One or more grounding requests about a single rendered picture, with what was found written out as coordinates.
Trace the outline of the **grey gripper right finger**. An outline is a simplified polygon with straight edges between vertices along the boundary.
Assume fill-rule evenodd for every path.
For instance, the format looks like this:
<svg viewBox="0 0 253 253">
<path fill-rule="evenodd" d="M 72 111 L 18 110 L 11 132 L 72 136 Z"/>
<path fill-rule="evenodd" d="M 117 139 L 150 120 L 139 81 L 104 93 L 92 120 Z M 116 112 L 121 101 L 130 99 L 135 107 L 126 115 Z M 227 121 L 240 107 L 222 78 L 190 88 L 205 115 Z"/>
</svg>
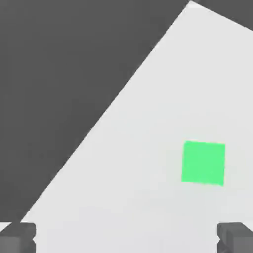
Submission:
<svg viewBox="0 0 253 253">
<path fill-rule="evenodd" d="M 217 253 L 253 253 L 253 231 L 243 223 L 219 223 L 217 235 Z"/>
</svg>

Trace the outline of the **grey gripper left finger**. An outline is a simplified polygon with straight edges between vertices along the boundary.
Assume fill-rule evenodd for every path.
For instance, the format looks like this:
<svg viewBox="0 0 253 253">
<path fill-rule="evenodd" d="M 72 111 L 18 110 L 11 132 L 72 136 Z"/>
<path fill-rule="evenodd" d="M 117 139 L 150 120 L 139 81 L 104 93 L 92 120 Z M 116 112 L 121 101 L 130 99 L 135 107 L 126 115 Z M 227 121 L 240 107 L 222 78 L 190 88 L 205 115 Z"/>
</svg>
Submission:
<svg viewBox="0 0 253 253">
<path fill-rule="evenodd" d="M 0 232 L 0 253 L 36 253 L 34 223 L 11 223 Z"/>
</svg>

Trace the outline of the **small green cube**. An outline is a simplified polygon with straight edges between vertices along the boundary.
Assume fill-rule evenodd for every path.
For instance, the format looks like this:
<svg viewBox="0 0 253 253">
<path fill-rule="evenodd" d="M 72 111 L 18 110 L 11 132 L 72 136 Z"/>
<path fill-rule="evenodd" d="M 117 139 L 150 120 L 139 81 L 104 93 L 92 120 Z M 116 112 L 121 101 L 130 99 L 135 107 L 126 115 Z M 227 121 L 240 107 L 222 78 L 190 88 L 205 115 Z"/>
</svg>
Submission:
<svg viewBox="0 0 253 253">
<path fill-rule="evenodd" d="M 182 150 L 181 181 L 224 185 L 225 144 L 186 141 Z"/>
</svg>

